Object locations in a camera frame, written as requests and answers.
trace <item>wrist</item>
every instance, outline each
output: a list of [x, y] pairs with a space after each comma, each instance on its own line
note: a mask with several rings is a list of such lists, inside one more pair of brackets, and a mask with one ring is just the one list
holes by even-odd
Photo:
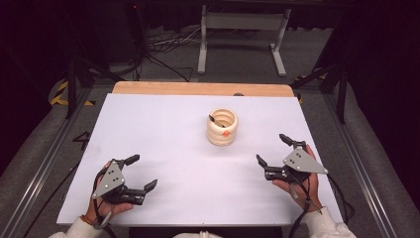
[[86, 219], [88, 219], [89, 221], [91, 221], [92, 223], [94, 223], [95, 220], [96, 220], [96, 214], [95, 214], [95, 212], [87, 211], [86, 214], [84, 214], [83, 216]]
[[309, 203], [308, 212], [318, 211], [322, 207], [321, 201], [318, 198], [312, 199], [312, 203]]
[[81, 215], [80, 219], [84, 221], [86, 224], [93, 226], [93, 222], [95, 221], [95, 218], [92, 218], [88, 215]]

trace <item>white sleeve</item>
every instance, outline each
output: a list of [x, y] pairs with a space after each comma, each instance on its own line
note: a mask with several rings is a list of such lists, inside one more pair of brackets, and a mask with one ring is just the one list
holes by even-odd
[[321, 209], [322, 214], [318, 211], [306, 213], [304, 221], [309, 228], [309, 237], [311, 238], [329, 238], [344, 237], [356, 238], [352, 231], [343, 222], [335, 223], [331, 217], [327, 207]]
[[101, 233], [102, 230], [96, 230], [79, 217], [70, 226], [67, 233], [58, 232], [50, 236], [50, 238], [97, 238]]
[[200, 231], [200, 233], [181, 233], [173, 238], [223, 238], [221, 236], [209, 233], [208, 231]]

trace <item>wooden edge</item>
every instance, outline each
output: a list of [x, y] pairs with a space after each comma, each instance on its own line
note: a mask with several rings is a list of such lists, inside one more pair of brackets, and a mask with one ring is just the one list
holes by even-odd
[[286, 84], [120, 81], [112, 93], [156, 95], [234, 95], [294, 97]]

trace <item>white tabletop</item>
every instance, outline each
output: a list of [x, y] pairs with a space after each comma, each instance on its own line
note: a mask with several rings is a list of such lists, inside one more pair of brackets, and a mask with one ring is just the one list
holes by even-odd
[[[206, 137], [208, 114], [222, 107], [239, 118], [236, 140], [227, 147]], [[265, 180], [256, 159], [283, 166], [293, 149], [278, 134], [306, 141], [321, 163], [294, 97], [108, 94], [57, 223], [71, 224], [86, 211], [94, 178], [108, 161], [139, 154], [123, 169], [126, 186], [143, 189], [157, 179], [157, 187], [142, 206], [115, 217], [115, 225], [292, 224], [301, 208]], [[323, 205], [342, 221], [326, 176], [318, 178]]]

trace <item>wire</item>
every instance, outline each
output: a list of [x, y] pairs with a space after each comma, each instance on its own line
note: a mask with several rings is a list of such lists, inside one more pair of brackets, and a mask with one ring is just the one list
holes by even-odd
[[138, 71], [137, 67], [133, 71], [133, 81], [139, 81], [141, 73], [142, 73], [142, 64], [140, 64], [140, 71]]
[[176, 38], [173, 38], [172, 36], [174, 34], [171, 34], [165, 40], [154, 41], [154, 42], [149, 44], [150, 52], [154, 52], [155, 54], [157, 54], [157, 53], [169, 53], [169, 52], [175, 50], [176, 48], [178, 48], [180, 46], [187, 45], [191, 42], [200, 43], [199, 41], [195, 40], [195, 38], [198, 36], [198, 31], [200, 29], [201, 29], [201, 27], [198, 27], [196, 30], [194, 30], [190, 33], [187, 33], [187, 34], [181, 34], [180, 33]]
[[68, 179], [68, 177], [73, 174], [73, 172], [77, 169], [77, 167], [80, 165], [80, 161], [77, 162], [77, 164], [70, 170], [70, 172], [67, 173], [67, 175], [62, 179], [62, 181], [59, 183], [59, 185], [55, 188], [55, 190], [52, 192], [50, 197], [47, 199], [47, 201], [44, 203], [43, 207], [41, 207], [41, 210], [38, 212], [38, 214], [35, 216], [32, 223], [29, 225], [28, 229], [26, 230], [24, 237], [27, 237], [29, 232], [31, 231], [32, 227], [34, 226], [35, 222], [37, 222], [38, 218], [40, 217], [41, 213], [43, 213], [44, 209], [47, 207], [47, 205], [50, 203], [50, 201], [53, 199], [53, 196], [58, 192], [58, 190], [61, 188], [62, 184]]
[[[119, 70], [119, 71], [111, 71], [111, 73], [116, 74], [116, 75], [124, 75], [124, 74], [127, 74], [129, 72], [132, 72], [132, 71], [136, 70], [137, 67], [142, 64], [141, 59], [133, 59], [133, 60], [131, 60], [131, 62], [133, 63], [132, 66], [129, 66], [128, 68], [125, 68], [125, 69], [122, 69], [122, 70]], [[92, 74], [96, 78], [106, 78], [107, 77], [106, 75], [104, 75], [100, 72], [93, 72], [93, 71], [89, 71], [89, 72], [90, 72], [90, 74]]]
[[[309, 195], [309, 190], [311, 186], [310, 179], [308, 178], [308, 189], [306, 189], [306, 187], [302, 184], [302, 182], [299, 179], [297, 179], [293, 174], [289, 174], [289, 176], [291, 176], [296, 181], [296, 183], [302, 188], [303, 192], [305, 192], [306, 200], [310, 201], [311, 200], [311, 197]], [[289, 238], [292, 238], [294, 235], [294, 232], [296, 232], [297, 228], [300, 227], [300, 221], [303, 219], [303, 216], [308, 212], [309, 206], [310, 204], [306, 202], [302, 213], [300, 213], [299, 217], [297, 217], [297, 219], [293, 223], [293, 226], [290, 229]]]
[[340, 198], [342, 199], [343, 202], [343, 206], [344, 206], [344, 223], [346, 223], [346, 225], [349, 223], [350, 219], [353, 218], [353, 216], [355, 216], [355, 209], [352, 207], [351, 204], [349, 204], [345, 197], [343, 192], [341, 191], [340, 187], [338, 186], [338, 184], [336, 183], [336, 181], [330, 176], [327, 175], [328, 179], [333, 183], [334, 187], [336, 188], [337, 192], [340, 195]]
[[[153, 62], [156, 65], [163, 66], [163, 67], [166, 67], [166, 68], [174, 71], [176, 74], [178, 74], [179, 76], [181, 76], [186, 82], [189, 82], [189, 78], [191, 78], [191, 75], [192, 75], [192, 72], [193, 72], [193, 69], [191, 67], [171, 67], [171, 66], [168, 66], [166, 63], [164, 63], [164, 62], [160, 61], [159, 59], [156, 59], [156, 58], [154, 58], [154, 57], [152, 57], [150, 55], [147, 55], [147, 57], [148, 57], [148, 59], [149, 59], [150, 62]], [[189, 74], [189, 78], [187, 78], [184, 75], [182, 75], [180, 72], [178, 72], [177, 70], [175, 70], [175, 68], [177, 68], [177, 69], [187, 69], [187, 68], [188, 69], [191, 69], [191, 72]]]
[[[99, 182], [99, 179], [105, 175], [106, 171], [108, 170], [108, 168], [104, 168], [102, 169], [98, 175], [96, 175], [95, 178], [95, 182], [93, 183], [93, 190], [92, 192], [94, 192], [96, 190], [96, 186]], [[96, 220], [99, 224], [102, 224], [103, 222], [103, 217], [99, 214], [99, 207], [102, 205], [102, 202], [98, 205], [98, 200], [97, 199], [93, 199], [93, 207], [95, 209], [95, 214], [96, 214]], [[115, 235], [115, 233], [112, 231], [111, 227], [109, 226], [109, 223], [106, 224], [106, 226], [103, 228], [109, 236], [111, 236], [112, 238], [117, 238], [117, 236]]]

